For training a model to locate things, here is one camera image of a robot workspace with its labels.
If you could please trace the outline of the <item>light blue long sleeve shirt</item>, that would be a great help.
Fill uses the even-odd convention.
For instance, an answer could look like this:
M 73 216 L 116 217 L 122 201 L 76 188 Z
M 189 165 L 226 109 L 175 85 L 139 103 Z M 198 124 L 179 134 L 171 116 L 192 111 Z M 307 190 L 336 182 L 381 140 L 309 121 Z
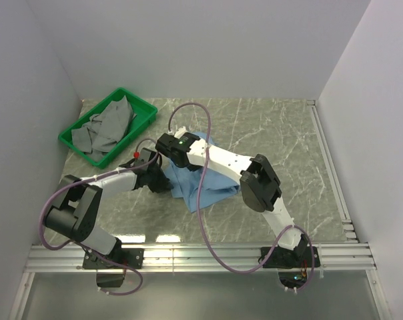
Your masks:
M 165 176 L 172 184 L 172 197 L 182 198 L 191 213 L 195 213 L 197 210 L 196 200 L 202 171 L 202 168 L 196 171 L 178 168 L 171 160 L 169 160 L 169 166 L 165 170 Z M 239 190 L 240 186 L 237 182 L 221 173 L 208 169 L 201 186 L 199 207 L 201 209 L 209 207 L 236 195 Z

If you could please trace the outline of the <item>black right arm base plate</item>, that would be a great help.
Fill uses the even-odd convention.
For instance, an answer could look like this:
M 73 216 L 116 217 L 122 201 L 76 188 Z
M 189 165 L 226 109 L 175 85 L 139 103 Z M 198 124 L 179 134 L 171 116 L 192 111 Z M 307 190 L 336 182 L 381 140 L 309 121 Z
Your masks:
M 270 247 L 261 247 L 261 256 L 258 259 L 258 263 L 263 261 L 268 254 Z M 314 253 L 314 267 L 320 267 L 320 258 L 318 254 L 318 248 L 313 247 Z M 293 252 L 281 247 L 275 247 L 270 255 L 269 259 L 263 264 L 265 269 L 294 269 L 300 267 L 312 267 L 312 254 L 310 247 L 306 247 L 301 257 L 296 257 Z

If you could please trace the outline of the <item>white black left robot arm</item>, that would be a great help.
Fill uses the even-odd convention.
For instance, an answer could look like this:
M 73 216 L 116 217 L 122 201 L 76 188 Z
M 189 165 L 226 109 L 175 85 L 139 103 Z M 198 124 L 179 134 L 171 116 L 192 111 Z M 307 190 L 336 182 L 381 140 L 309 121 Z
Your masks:
M 48 228 L 74 242 L 87 251 L 99 254 L 107 268 L 131 265 L 140 253 L 131 254 L 122 248 L 122 242 L 96 225 L 101 201 L 117 193 L 148 187 L 153 193 L 171 190 L 171 183 L 161 169 L 159 154 L 147 148 L 137 152 L 133 159 L 113 171 L 98 177 L 78 178 L 66 175 L 58 190 L 44 204 L 39 220 L 39 236 L 43 245 L 54 251 L 56 247 L 44 238 Z

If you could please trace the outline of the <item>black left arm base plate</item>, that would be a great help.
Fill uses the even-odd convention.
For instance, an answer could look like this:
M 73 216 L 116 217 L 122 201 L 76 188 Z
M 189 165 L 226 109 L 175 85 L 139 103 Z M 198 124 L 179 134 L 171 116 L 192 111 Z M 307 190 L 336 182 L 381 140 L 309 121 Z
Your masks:
M 125 265 L 133 269 L 141 269 L 143 261 L 144 249 L 142 248 L 121 248 L 114 249 L 109 255 L 101 255 L 99 258 L 95 253 L 87 252 L 83 258 L 83 269 L 88 270 L 106 270 L 106 269 L 122 269 Z

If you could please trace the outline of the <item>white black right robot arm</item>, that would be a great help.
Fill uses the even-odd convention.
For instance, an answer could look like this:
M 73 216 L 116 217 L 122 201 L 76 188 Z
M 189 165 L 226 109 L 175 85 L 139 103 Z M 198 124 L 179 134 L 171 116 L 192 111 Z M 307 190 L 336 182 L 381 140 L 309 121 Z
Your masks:
M 284 263 L 295 267 L 305 259 L 308 237 L 295 228 L 282 198 L 280 179 L 265 156 L 238 155 L 187 131 L 164 133 L 155 148 L 179 168 L 198 169 L 207 165 L 208 169 L 238 183 L 244 203 L 264 216 L 279 239 Z

